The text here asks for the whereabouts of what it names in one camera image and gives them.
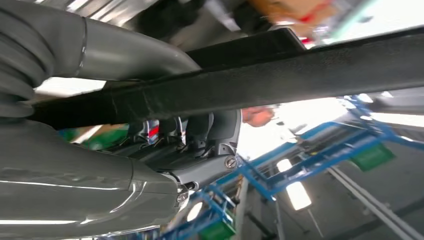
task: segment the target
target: ceiling light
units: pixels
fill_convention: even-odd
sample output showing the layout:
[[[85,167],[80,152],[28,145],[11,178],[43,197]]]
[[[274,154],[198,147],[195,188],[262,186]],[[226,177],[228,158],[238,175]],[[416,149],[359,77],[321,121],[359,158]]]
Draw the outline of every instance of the ceiling light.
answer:
[[[413,142],[414,140],[412,140],[411,138],[407,137],[407,136],[400,136],[401,139],[405,139],[406,141],[409,142]]]
[[[203,205],[203,202],[199,202],[193,206],[193,208],[190,210],[190,212],[187,215],[187,222],[192,221],[199,215],[200,210],[202,209],[202,205]]]
[[[277,163],[277,168],[278,168],[278,171],[280,173],[282,173],[282,172],[285,172],[285,171],[291,169],[292,168],[292,163],[290,162],[290,160],[288,160],[286,158],[286,159],[283,159],[283,160],[281,160],[281,161],[279,161]]]
[[[382,92],[381,95],[386,98],[393,98],[393,95],[388,91]]]
[[[361,93],[358,96],[358,99],[361,100],[364,103],[373,103],[374,101],[371,99],[371,97],[368,94]]]
[[[312,204],[305,187],[300,181],[288,185],[286,190],[294,210],[300,210]]]
[[[388,124],[399,124],[424,128],[423,115],[372,112],[371,117],[377,121]]]
[[[370,117],[370,116],[360,116],[360,119],[362,119],[362,120],[367,120],[367,121],[371,121],[371,120],[373,120],[373,118],[372,118],[372,117]]]
[[[73,0],[71,4],[66,7],[66,10],[69,12],[75,12],[79,8],[81,8],[84,4],[86,4],[89,0]]]
[[[284,172],[292,168],[292,163],[286,158],[277,163],[277,168],[280,172]],[[286,190],[294,210],[300,210],[312,204],[311,199],[301,182],[293,182],[286,187]]]

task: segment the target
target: metal pole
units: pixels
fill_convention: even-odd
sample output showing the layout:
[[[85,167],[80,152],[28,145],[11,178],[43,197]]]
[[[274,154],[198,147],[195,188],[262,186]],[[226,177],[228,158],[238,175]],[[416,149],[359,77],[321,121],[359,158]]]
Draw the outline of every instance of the metal pole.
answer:
[[[281,208],[280,208],[280,195],[277,194],[275,196],[276,201],[275,201],[275,209],[277,212],[277,222],[276,227],[277,227],[277,231],[278,231],[278,239],[279,240],[286,240],[286,235],[284,234],[284,229],[283,229],[283,217],[281,216]]]
[[[400,217],[398,217],[396,214],[393,213],[392,210],[388,209],[386,205],[379,202],[375,197],[373,197],[368,191],[360,187],[356,182],[354,182],[352,179],[350,179],[346,174],[344,174],[339,169],[332,167],[331,168],[334,172],[339,174],[342,178],[344,178],[345,181],[347,181],[349,184],[351,184],[356,190],[361,193],[363,196],[368,198],[368,200],[376,205],[380,211],[385,213],[387,216],[389,216],[393,222],[397,223],[400,227],[402,227],[407,233],[409,233],[411,236],[416,238],[417,240],[424,240],[424,236],[421,235],[419,232],[417,232],[413,227],[411,227],[409,224],[407,224],[405,221],[403,221]]]
[[[310,218],[312,219],[313,224],[315,225],[316,230],[318,231],[319,235],[320,235],[320,236],[321,236],[321,238],[323,239],[323,238],[324,238],[323,232],[321,231],[321,228],[320,228],[320,226],[318,225],[317,220],[315,219],[314,215],[312,214],[311,209],[308,209],[308,210],[307,210],[307,213],[309,214]]]
[[[347,188],[359,201],[362,202],[371,212],[373,212],[381,221],[383,221],[394,233],[396,233],[402,240],[414,240],[404,230],[397,226],[390,220],[384,213],[376,208],[369,202],[360,192],[358,192],[352,185],[350,185],[343,177],[341,177],[334,167],[328,169],[328,172],[333,175],[345,188]]]
[[[241,179],[240,188],[238,189],[238,200],[239,203],[235,208],[235,236],[232,240],[243,240],[243,220],[245,218],[246,201],[248,195],[249,181],[246,178]]]

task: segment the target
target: cardboard box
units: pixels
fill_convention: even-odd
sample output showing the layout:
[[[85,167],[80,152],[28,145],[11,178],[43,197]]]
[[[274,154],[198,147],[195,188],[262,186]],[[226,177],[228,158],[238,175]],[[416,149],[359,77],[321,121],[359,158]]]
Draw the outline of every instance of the cardboard box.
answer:
[[[307,24],[317,26],[327,20],[328,18],[337,14],[337,8],[332,5],[327,5],[320,10],[317,10],[310,18],[305,22]]]
[[[312,14],[319,6],[327,5],[328,0],[269,0],[271,4],[279,3],[290,11],[293,17],[302,19]]]

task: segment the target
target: green bin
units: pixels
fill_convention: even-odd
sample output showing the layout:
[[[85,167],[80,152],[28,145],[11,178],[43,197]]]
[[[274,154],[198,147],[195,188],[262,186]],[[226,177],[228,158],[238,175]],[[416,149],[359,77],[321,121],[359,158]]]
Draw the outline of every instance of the green bin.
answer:
[[[353,156],[350,161],[361,171],[374,169],[395,158],[395,155],[383,144],[378,144]]]
[[[229,240],[236,234],[236,229],[234,228],[236,218],[230,211],[227,210],[226,213],[233,219],[232,224],[219,221],[208,226],[199,232],[201,240]]]

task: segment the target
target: bolt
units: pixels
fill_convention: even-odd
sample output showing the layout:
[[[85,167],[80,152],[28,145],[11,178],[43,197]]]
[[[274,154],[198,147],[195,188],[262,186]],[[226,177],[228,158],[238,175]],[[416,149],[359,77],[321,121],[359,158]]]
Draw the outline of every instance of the bolt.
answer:
[[[225,159],[225,167],[228,169],[233,169],[237,166],[237,160],[234,156],[228,156]]]
[[[177,202],[179,202],[179,203],[182,203],[182,202],[184,202],[184,200],[186,200],[186,194],[180,194],[180,195],[178,195],[178,197],[176,197],[176,201]]]

